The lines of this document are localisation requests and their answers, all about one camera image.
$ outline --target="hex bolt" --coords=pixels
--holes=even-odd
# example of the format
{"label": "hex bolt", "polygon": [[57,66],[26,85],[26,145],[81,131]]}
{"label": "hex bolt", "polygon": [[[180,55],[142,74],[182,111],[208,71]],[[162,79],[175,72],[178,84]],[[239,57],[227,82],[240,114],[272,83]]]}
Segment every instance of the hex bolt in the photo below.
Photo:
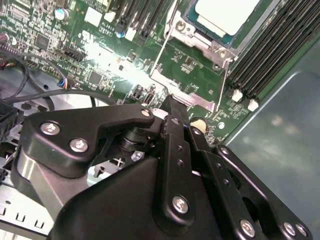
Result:
{"label": "hex bolt", "polygon": [[285,222],[283,225],[284,225],[285,230],[286,230],[291,236],[295,236],[295,235],[296,235],[296,231],[295,231],[294,227],[293,227],[290,223]]}
{"label": "hex bolt", "polygon": [[255,237],[255,229],[248,220],[242,219],[240,221],[240,225],[245,234],[247,234],[251,238]]}
{"label": "hex bolt", "polygon": [[227,52],[225,49],[221,49],[218,51],[219,58],[224,59],[226,57],[226,55],[227,55]]}
{"label": "hex bolt", "polygon": [[295,226],[303,236],[305,236],[305,237],[308,236],[306,230],[300,224],[296,224]]}
{"label": "hex bolt", "polygon": [[223,154],[225,154],[225,155],[229,154],[228,150],[225,147],[221,148],[221,152],[223,152]]}
{"label": "hex bolt", "polygon": [[189,206],[187,201],[181,196],[175,196],[172,199],[172,205],[175,210],[177,210],[181,214],[186,214],[189,210]]}
{"label": "hex bolt", "polygon": [[57,124],[52,123],[52,122],[46,122],[46,123],[42,124],[40,129],[44,134],[47,134],[47,135],[53,136],[53,135],[57,135],[58,133],[60,133],[60,127]]}
{"label": "hex bolt", "polygon": [[77,153],[84,153],[88,150],[88,143],[80,138],[75,138],[70,142],[70,148]]}
{"label": "hex bolt", "polygon": [[197,135],[200,135],[200,134],[201,134],[201,132],[200,132],[198,129],[196,129],[196,128],[193,129],[193,132],[194,132],[195,134],[197,134]]}
{"label": "hex bolt", "polygon": [[183,21],[178,21],[175,25],[175,29],[177,29],[179,32],[182,32],[186,28],[186,23]]}
{"label": "hex bolt", "polygon": [[143,115],[145,115],[146,117],[150,117],[151,116],[151,114],[150,114],[150,112],[149,111],[147,111],[147,110],[141,110],[141,113],[143,114]]}

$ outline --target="microchip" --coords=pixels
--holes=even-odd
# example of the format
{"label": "microchip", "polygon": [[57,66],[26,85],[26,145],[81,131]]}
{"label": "microchip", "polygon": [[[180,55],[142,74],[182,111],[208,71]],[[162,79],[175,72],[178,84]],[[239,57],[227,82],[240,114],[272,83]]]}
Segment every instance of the microchip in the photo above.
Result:
{"label": "microchip", "polygon": [[38,48],[40,49],[44,49],[46,50],[48,48],[48,45],[49,45],[49,38],[41,35],[41,34],[38,34],[38,36],[36,37],[36,40],[35,40],[35,44]]}
{"label": "microchip", "polygon": [[128,60],[132,63],[136,59],[136,54],[134,52],[129,52]]}
{"label": "microchip", "polygon": [[98,85],[102,76],[95,71],[92,71],[89,77],[89,82]]}

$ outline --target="black dimm slot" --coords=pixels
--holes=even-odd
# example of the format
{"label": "black dimm slot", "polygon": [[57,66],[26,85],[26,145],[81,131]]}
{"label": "black dimm slot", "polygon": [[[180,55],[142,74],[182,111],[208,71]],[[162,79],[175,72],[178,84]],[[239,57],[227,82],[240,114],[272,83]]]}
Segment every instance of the black dimm slot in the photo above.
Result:
{"label": "black dimm slot", "polygon": [[152,1],[146,0],[141,11],[139,11],[136,20],[132,23],[134,29],[140,29],[150,10]]}
{"label": "black dimm slot", "polygon": [[265,81],[263,84],[261,84],[256,90],[255,90],[255,95],[257,96],[258,94],[260,94],[263,89],[270,83],[270,81],[278,74],[279,70],[281,68],[283,68],[288,60],[290,58],[292,58],[296,53],[297,53],[297,49],[301,48],[306,42],[308,42],[308,40],[310,40],[312,38],[312,33],[315,32],[319,32],[320,31],[320,20],[317,21],[317,23],[315,24],[315,28],[314,29],[308,29],[308,31],[306,31],[305,33],[305,37],[301,37],[299,38],[299,41],[296,43],[295,46],[293,46],[291,48],[291,51],[287,53],[287,59],[284,59],[282,62],[279,63],[278,67],[273,69],[269,75],[268,75],[268,80]]}
{"label": "black dimm slot", "polygon": [[255,59],[255,62],[257,64],[253,64],[249,69],[246,71],[246,73],[242,76],[242,81],[239,83],[239,85],[243,88],[245,88],[248,91],[251,91],[251,86],[255,84],[255,81],[259,81],[259,78],[256,78],[252,80],[253,76],[260,71],[260,68],[264,66],[264,64],[267,62],[268,64],[268,58],[273,52],[276,52],[278,48],[283,47],[282,43],[287,38],[286,36],[290,33],[290,31],[295,27],[294,22],[299,21],[299,19],[303,18],[304,15],[307,13],[306,11],[310,8],[310,6],[300,6],[296,10],[298,15],[292,14],[290,15],[285,21],[284,25],[282,25],[280,31],[276,33],[267,43],[267,51],[262,52],[258,55],[258,57]]}
{"label": "black dimm slot", "polygon": [[135,16],[137,12],[137,8],[139,5],[140,0],[132,0],[129,8],[125,11],[125,13],[121,16],[120,20],[115,26],[115,31],[117,33],[122,33],[131,22],[132,18]]}
{"label": "black dimm slot", "polygon": [[259,56],[259,58],[256,60],[258,64],[253,66],[253,72],[250,71],[251,76],[244,76],[245,82],[242,86],[247,91],[251,92],[254,88],[253,86],[256,86],[262,80],[260,77],[258,77],[263,72],[261,68],[266,68],[274,62],[274,59],[277,59],[275,56],[273,56],[273,54],[277,55],[278,53],[283,52],[283,49],[288,44],[288,42],[292,42],[292,36],[289,36],[289,34],[294,34],[295,31],[299,30],[299,28],[296,27],[296,24],[299,21],[303,20],[304,16],[307,14],[307,11],[310,10],[312,4],[304,6],[305,9],[298,9],[297,11],[299,12],[299,14],[301,14],[301,16],[299,17],[294,15],[292,16],[294,17],[293,20],[291,20],[290,18],[287,19],[287,23],[283,27],[282,31],[278,33],[278,35],[273,40],[269,41],[268,46],[270,47],[270,50],[265,52],[264,54],[261,54],[261,56]]}
{"label": "black dimm slot", "polygon": [[268,64],[264,67],[264,70],[258,72],[258,75],[255,76],[255,79],[258,79],[259,81],[257,83],[255,83],[253,86],[252,84],[248,87],[250,88],[250,93],[252,93],[253,95],[255,94],[255,89],[258,88],[261,85],[264,85],[263,83],[263,79],[265,79],[266,75],[275,69],[279,69],[278,65],[273,68],[273,66],[275,66],[279,61],[283,60],[289,60],[287,54],[285,55],[285,53],[288,50],[291,50],[295,44],[295,42],[297,40],[303,39],[302,35],[304,34],[304,32],[306,30],[310,29],[310,25],[314,24],[315,19],[317,19],[319,13],[319,6],[320,6],[320,2],[316,3],[316,6],[312,6],[312,8],[309,8],[309,11],[305,16],[306,19],[301,19],[300,23],[298,23],[298,25],[294,26],[294,31],[291,32],[290,36],[286,38],[286,42],[284,43],[283,46],[280,46],[281,49],[280,51],[275,51],[273,55],[271,55],[269,58],[271,59],[275,59],[276,61],[274,62],[268,62]]}
{"label": "black dimm slot", "polygon": [[289,15],[290,11],[292,11],[292,6],[296,5],[296,0],[289,1],[284,7],[279,10],[279,13],[275,16],[275,19],[270,23],[270,25],[266,28],[266,30],[262,33],[262,35],[257,39],[257,41],[253,44],[253,46],[249,49],[249,51],[245,54],[245,56],[240,60],[238,66],[232,71],[229,79],[231,79],[234,83],[238,80],[239,73],[243,73],[247,66],[250,65],[249,62],[252,62],[252,56],[256,56],[259,49],[262,48],[264,42],[267,38],[272,35],[272,32],[275,28],[278,28],[278,23],[284,18],[286,15]]}
{"label": "black dimm slot", "polygon": [[299,5],[294,5],[292,9],[288,8],[285,14],[281,15],[281,18],[278,20],[278,22],[275,22],[275,26],[270,28],[270,33],[261,40],[262,45],[254,46],[254,52],[245,63],[246,65],[244,66],[243,70],[241,70],[240,73],[236,75],[236,78],[233,79],[233,82],[237,83],[237,85],[240,87],[245,85],[243,81],[247,80],[248,74],[250,74],[252,69],[256,67],[256,64],[259,63],[258,59],[264,56],[269,49],[273,49],[273,44],[277,39],[278,33],[285,31],[287,27],[287,19],[293,17],[292,12],[298,7]]}
{"label": "black dimm slot", "polygon": [[125,9],[126,0],[119,0],[116,4],[117,4],[117,6],[115,9],[115,19],[118,19]]}
{"label": "black dimm slot", "polygon": [[168,0],[160,0],[157,3],[157,6],[155,8],[155,10],[152,13],[152,16],[150,17],[148,23],[145,25],[145,28],[142,29],[141,33],[140,33],[140,39],[139,39],[139,44],[144,44],[147,40],[147,38],[149,37],[149,34],[151,33],[151,31],[154,29],[157,20],[159,19],[159,16],[163,10],[163,7],[165,6],[165,4],[167,3]]}

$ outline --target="integrated circuit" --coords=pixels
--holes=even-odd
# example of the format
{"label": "integrated circuit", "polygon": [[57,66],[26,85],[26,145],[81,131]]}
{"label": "integrated circuit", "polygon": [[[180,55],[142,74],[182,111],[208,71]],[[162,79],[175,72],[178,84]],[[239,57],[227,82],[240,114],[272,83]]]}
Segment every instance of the integrated circuit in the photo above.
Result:
{"label": "integrated circuit", "polygon": [[95,85],[98,85],[101,79],[102,79],[102,76],[99,73],[92,71],[89,77],[89,82]]}
{"label": "integrated circuit", "polygon": [[38,34],[34,45],[40,49],[47,50],[47,48],[49,46],[49,38],[47,38],[41,34]]}

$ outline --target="wire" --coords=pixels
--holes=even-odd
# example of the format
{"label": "wire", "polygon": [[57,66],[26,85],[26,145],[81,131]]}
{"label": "wire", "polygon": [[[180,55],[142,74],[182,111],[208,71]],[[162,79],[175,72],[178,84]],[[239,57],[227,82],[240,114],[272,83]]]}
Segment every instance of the wire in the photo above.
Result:
{"label": "wire", "polygon": [[[32,79],[30,74],[29,74],[29,76],[27,76],[27,81],[30,84],[30,86],[33,88],[33,90],[35,90],[38,94],[45,92],[42,90],[42,88],[40,86],[38,86],[38,84],[36,84],[36,82]],[[46,103],[46,105],[48,106],[49,112],[52,112],[55,110],[55,104],[49,96],[43,97],[43,100]]]}
{"label": "wire", "polygon": [[34,100],[34,99],[40,99],[40,98],[56,96],[56,95],[63,95],[63,94],[87,95],[87,96],[91,96],[95,99],[99,99],[108,105],[116,105],[116,102],[112,98],[107,97],[103,94],[92,92],[92,91],[82,91],[82,90],[74,90],[74,89],[68,90],[68,91],[66,91],[64,89],[59,89],[59,90],[46,91],[43,93],[38,93],[38,94],[33,94],[33,95],[27,95],[27,96],[8,97],[4,101],[7,104],[14,104],[14,103],[20,103],[20,102],[30,101],[30,100]]}
{"label": "wire", "polygon": [[7,58],[5,58],[3,60],[0,60],[0,65],[2,66],[3,64],[6,64],[7,62],[9,62],[11,60],[15,60],[15,61],[19,62],[21,64],[22,74],[23,74],[23,72],[25,73],[25,74],[23,74],[22,82],[19,85],[17,91],[12,96],[9,97],[9,98],[14,98],[19,93],[21,93],[21,91],[25,88],[25,86],[27,84],[27,81],[28,81],[29,70],[28,70],[28,67],[26,66],[26,64],[24,63],[24,61],[21,58],[13,56],[13,55],[9,55],[9,57],[7,57]]}
{"label": "wire", "polygon": [[95,108],[97,106],[96,105],[96,99],[93,96],[90,96],[90,101],[91,101],[92,107]]}
{"label": "wire", "polygon": [[20,57],[33,57],[33,58],[37,58],[41,61],[44,61],[46,62],[48,65],[50,65],[51,67],[53,67],[60,75],[63,79],[67,80],[67,77],[66,75],[60,70],[59,67],[57,67],[55,64],[53,64],[50,60],[42,57],[42,56],[39,56],[39,55],[36,55],[36,54],[32,54],[32,53],[17,53],[15,54],[16,56],[20,56]]}

